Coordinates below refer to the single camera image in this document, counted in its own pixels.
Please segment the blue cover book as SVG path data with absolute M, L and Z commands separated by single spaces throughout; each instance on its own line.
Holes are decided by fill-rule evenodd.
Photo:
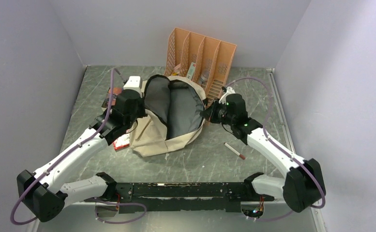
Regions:
M 109 89 L 102 103 L 102 106 L 101 106 L 102 110 L 104 111 L 108 107 L 110 98 L 112 99 L 111 107 L 113 107 L 116 104 L 117 97 L 122 93 L 122 91 L 123 91 L 123 88 L 121 87 L 114 87 L 113 89 Z

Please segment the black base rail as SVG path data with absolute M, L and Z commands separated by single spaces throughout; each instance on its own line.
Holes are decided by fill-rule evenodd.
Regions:
M 246 202 L 257 205 L 274 197 L 257 194 L 249 183 L 117 183 L 109 187 L 102 199 L 129 203 L 119 213 L 224 210 L 240 213 Z

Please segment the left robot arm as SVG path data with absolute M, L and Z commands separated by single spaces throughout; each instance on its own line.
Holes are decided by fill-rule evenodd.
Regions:
M 144 117 L 143 94 L 139 87 L 124 88 L 112 110 L 106 109 L 63 153 L 34 172 L 23 170 L 17 177 L 19 199 L 41 222 L 47 222 L 67 206 L 97 198 L 116 196 L 116 181 L 101 172 L 89 179 L 67 183 L 68 175 L 93 155 L 124 135 L 138 118 Z

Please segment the red patterned book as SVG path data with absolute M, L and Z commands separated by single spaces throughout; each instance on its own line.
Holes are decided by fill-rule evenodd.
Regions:
M 130 136 L 128 134 L 120 136 L 113 142 L 113 148 L 116 152 L 128 148 L 130 146 Z

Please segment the red white small box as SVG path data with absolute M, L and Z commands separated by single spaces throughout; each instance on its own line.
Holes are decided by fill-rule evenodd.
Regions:
M 172 74 L 176 74 L 176 75 L 178 75 L 178 74 L 180 73 L 180 67 L 181 67 L 181 64 L 176 65 L 176 66 L 174 67 L 174 69 L 173 69 Z

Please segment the orange plastic file organizer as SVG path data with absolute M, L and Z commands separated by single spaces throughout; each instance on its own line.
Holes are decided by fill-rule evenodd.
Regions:
M 200 85 L 206 97 L 212 102 L 221 96 L 226 84 L 237 46 L 212 37 L 185 29 L 174 28 L 168 38 L 165 76 L 172 74 L 176 65 L 181 64 L 179 76 L 186 77 L 191 62 L 196 71 L 191 81 Z M 208 81 L 200 84 L 200 75 L 209 72 Z

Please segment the beige canvas backpack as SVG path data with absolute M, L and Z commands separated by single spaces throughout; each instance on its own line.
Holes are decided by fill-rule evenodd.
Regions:
M 206 94 L 186 77 L 154 75 L 143 81 L 145 112 L 130 133 L 130 148 L 142 157 L 183 149 L 202 132 Z

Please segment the green white box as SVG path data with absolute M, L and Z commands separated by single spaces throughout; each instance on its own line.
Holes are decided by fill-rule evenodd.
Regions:
M 190 66 L 189 66 L 189 69 L 188 69 L 188 72 L 186 74 L 186 77 L 189 80 L 192 80 L 193 76 L 195 74 L 195 71 L 196 71 L 196 63 L 195 62 L 191 62 Z

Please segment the white red pen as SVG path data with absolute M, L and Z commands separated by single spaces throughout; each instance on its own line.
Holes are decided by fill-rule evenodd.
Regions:
M 229 150 L 231 150 L 235 155 L 237 155 L 238 157 L 240 157 L 242 160 L 246 159 L 246 157 L 242 153 L 240 153 L 239 151 L 237 151 L 235 148 L 233 148 L 228 143 L 224 143 L 224 146 L 226 146 Z

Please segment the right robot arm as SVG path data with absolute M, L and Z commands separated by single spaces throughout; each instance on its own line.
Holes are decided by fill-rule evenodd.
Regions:
M 279 144 L 261 123 L 249 117 L 240 94 L 224 94 L 200 115 L 210 123 L 228 125 L 237 139 L 261 153 L 280 171 L 281 178 L 266 174 L 251 177 L 243 188 L 247 199 L 256 200 L 260 195 L 282 199 L 298 213 L 307 207 L 324 207 L 326 189 L 318 161 L 304 159 Z

